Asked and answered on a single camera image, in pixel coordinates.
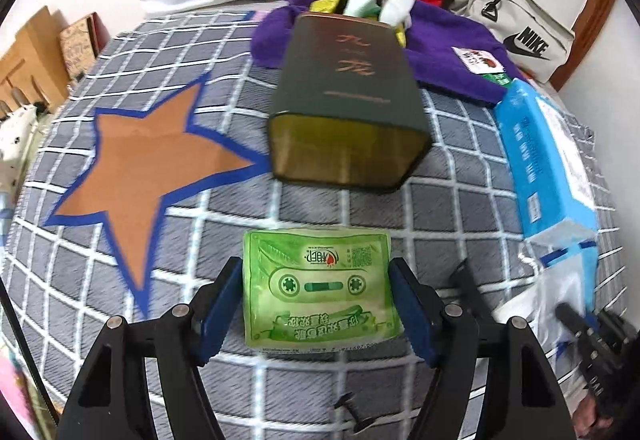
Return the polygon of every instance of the purple towel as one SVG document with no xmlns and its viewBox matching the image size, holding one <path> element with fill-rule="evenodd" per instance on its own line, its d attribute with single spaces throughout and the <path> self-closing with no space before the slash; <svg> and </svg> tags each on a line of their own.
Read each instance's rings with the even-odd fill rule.
<svg viewBox="0 0 640 440">
<path fill-rule="evenodd" d="M 287 0 L 269 13 L 255 29 L 251 54 L 259 66 L 281 68 L 296 17 L 315 0 Z M 506 88 L 468 71 L 451 49 L 486 50 L 501 62 L 510 78 L 524 79 L 507 51 L 478 22 L 456 16 L 440 7 L 417 1 L 411 10 L 412 27 L 407 31 L 406 56 L 418 82 L 469 99 L 497 104 Z"/>
</svg>

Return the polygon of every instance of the star-shaped mat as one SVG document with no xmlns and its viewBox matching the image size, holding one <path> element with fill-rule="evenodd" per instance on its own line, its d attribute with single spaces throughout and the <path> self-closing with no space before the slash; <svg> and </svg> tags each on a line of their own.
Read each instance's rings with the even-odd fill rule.
<svg viewBox="0 0 640 440">
<path fill-rule="evenodd" d="M 104 224 L 111 251 L 145 316 L 166 208 L 200 191 L 270 171 L 266 155 L 194 123 L 208 79 L 203 75 L 146 112 L 96 108 L 95 158 L 45 222 Z"/>
</svg>

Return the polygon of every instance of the black cable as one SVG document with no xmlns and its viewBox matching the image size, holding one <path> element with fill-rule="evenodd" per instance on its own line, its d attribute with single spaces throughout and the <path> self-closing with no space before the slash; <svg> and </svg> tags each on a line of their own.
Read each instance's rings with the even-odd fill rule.
<svg viewBox="0 0 640 440">
<path fill-rule="evenodd" d="M 53 406 L 53 402 L 51 401 L 51 397 L 49 396 L 49 392 L 47 388 L 44 387 L 44 381 L 40 376 L 40 372 L 38 371 L 38 367 L 36 366 L 35 361 L 33 360 L 33 356 L 31 355 L 31 350 L 29 349 L 29 345 L 27 344 L 27 339 L 24 336 L 24 332 L 20 327 L 20 321 L 18 320 L 18 315 L 15 313 L 14 305 L 11 303 L 11 298 L 9 298 L 9 294 L 6 291 L 6 287 L 0 279 L 0 302 L 4 307 L 4 313 L 6 314 L 6 318 L 11 325 L 11 330 L 14 331 L 15 340 L 18 341 L 18 347 L 20 348 L 20 352 L 22 354 L 22 358 L 29 369 L 29 373 L 31 373 L 31 378 L 33 379 L 33 383 L 38 388 L 44 403 L 49 410 L 51 418 L 53 422 L 58 425 L 60 422 L 60 416 L 58 415 L 58 411 L 55 406 Z"/>
</svg>

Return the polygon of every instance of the green tag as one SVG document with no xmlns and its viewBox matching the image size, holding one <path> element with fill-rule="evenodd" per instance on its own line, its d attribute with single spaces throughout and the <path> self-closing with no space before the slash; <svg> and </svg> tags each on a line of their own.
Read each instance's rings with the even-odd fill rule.
<svg viewBox="0 0 640 440">
<path fill-rule="evenodd" d="M 482 77 L 489 79 L 492 83 L 500 84 L 500 86 L 509 86 L 511 84 L 510 77 L 503 72 L 499 74 L 482 74 Z"/>
<path fill-rule="evenodd" d="M 396 337 L 402 325 L 380 230 L 252 230 L 244 235 L 246 344 L 331 352 Z"/>
</svg>

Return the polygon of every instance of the gray checkered fabric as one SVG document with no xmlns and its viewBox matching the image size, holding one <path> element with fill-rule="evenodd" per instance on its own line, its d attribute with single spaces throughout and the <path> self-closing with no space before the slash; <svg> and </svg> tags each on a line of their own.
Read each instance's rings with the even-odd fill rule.
<svg viewBox="0 0 640 440">
<path fill-rule="evenodd" d="M 249 41 L 256 22 L 231 12 L 197 12 L 151 20 L 114 38 L 70 97 L 38 152 L 10 229 L 2 279 L 8 287 L 52 396 L 64 402 L 107 318 L 141 318 L 114 266 L 101 225 L 43 227 L 53 204 L 94 156 L 93 109 L 148 110 L 155 102 L 211 71 L 196 123 L 267 152 L 265 123 L 279 71 L 252 64 Z M 448 277 L 469 257 L 481 290 L 496 306 L 524 290 L 537 272 L 518 252 L 546 253 L 522 243 L 515 194 L 492 112 L 424 91 L 434 147 L 397 192 L 373 195 L 281 184 L 269 174 L 223 186 L 167 209 L 155 269 L 151 317 L 187 302 L 216 278 L 226 259 L 242 254 L 249 229 L 290 224 L 380 227 L 393 253 L 440 295 L 457 293 Z M 614 208 L 593 159 L 588 130 L 570 118 L 587 165 L 602 228 L 598 245 L 599 307 L 624 310 L 620 243 Z M 1 331 L 15 349 L 4 315 Z M 563 389 L 575 359 L 556 360 Z M 148 362 L 150 397 L 159 438 L 170 438 L 155 362 Z M 356 394 L 363 415 L 377 417 L 364 439 L 404 439 L 423 403 L 432 370 L 404 338 L 368 350 L 336 354 L 257 355 L 244 346 L 238 314 L 222 352 L 202 371 L 218 421 L 229 439 L 348 439 L 353 423 L 332 403 Z M 476 430 L 486 364 L 480 362 L 462 431 Z"/>
</svg>

